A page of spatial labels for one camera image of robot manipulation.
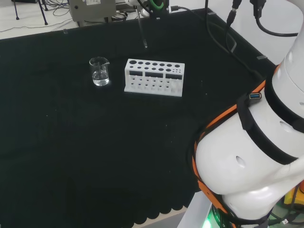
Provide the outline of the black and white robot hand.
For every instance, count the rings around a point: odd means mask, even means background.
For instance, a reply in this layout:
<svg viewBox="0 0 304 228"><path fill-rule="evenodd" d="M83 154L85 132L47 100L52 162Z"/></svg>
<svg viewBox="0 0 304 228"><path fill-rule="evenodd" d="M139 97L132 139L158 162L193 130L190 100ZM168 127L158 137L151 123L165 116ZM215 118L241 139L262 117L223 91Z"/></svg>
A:
<svg viewBox="0 0 304 228"><path fill-rule="evenodd" d="M135 10L138 19L160 19L170 13L169 0L125 0L124 3Z"/></svg>

